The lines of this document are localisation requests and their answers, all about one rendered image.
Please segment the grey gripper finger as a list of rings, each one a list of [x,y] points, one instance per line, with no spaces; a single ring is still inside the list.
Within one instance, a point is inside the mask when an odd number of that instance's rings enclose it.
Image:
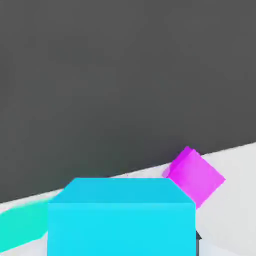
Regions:
[[[200,256],[200,241],[202,240],[202,237],[196,231],[196,256]]]

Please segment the small cyan cube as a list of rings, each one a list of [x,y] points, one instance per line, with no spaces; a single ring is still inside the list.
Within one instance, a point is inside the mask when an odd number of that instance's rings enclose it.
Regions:
[[[76,178],[49,202],[47,256],[196,256],[195,203],[168,178]]]

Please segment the large magenta box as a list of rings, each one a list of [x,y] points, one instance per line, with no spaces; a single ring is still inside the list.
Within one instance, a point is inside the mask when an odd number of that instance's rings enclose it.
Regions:
[[[171,179],[199,209],[226,179],[190,147],[174,159],[162,174]]]

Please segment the large turquoise box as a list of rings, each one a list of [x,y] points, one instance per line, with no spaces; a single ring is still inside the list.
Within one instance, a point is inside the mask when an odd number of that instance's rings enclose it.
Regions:
[[[0,253],[41,239],[47,233],[52,200],[41,199],[0,213]]]

